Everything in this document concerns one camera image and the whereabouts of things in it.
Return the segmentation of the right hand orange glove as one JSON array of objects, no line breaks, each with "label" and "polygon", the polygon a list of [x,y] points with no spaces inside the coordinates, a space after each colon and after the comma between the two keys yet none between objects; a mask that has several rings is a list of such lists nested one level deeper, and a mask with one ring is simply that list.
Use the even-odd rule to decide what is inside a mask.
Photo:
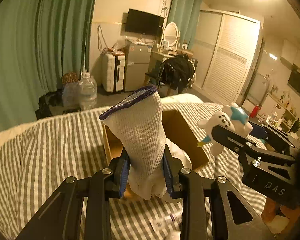
[{"label": "right hand orange glove", "polygon": [[272,233],[287,235],[300,217],[300,207],[290,209],[281,205],[270,198],[266,202],[261,214],[263,222],[268,226]]}]

